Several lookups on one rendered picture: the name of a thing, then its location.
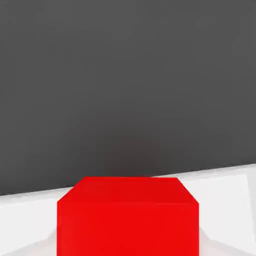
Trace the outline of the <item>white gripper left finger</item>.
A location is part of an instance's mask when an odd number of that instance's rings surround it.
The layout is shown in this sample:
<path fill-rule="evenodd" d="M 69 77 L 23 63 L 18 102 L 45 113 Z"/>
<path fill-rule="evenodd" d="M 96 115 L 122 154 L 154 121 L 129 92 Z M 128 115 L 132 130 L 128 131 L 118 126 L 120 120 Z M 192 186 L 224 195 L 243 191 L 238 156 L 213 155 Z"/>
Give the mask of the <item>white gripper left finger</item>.
<path fill-rule="evenodd" d="M 57 229 L 46 239 L 6 253 L 5 256 L 57 256 Z"/>

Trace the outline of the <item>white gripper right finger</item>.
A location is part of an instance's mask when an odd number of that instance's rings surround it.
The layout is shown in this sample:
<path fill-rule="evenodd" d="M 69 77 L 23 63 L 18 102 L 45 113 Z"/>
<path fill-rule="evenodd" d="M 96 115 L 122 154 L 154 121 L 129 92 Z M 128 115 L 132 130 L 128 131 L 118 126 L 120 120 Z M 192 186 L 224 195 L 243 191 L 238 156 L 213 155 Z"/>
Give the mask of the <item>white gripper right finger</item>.
<path fill-rule="evenodd" d="M 210 239 L 205 231 L 199 228 L 199 256 L 256 256 L 233 246 Z"/>

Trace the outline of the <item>small red cube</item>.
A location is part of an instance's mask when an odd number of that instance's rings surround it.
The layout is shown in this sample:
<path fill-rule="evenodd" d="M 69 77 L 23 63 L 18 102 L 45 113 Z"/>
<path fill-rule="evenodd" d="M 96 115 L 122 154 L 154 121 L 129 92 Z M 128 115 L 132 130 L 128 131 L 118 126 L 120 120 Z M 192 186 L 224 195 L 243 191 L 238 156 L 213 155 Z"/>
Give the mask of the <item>small red cube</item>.
<path fill-rule="evenodd" d="M 85 177 L 56 231 L 56 256 L 199 256 L 199 204 L 175 177 Z"/>

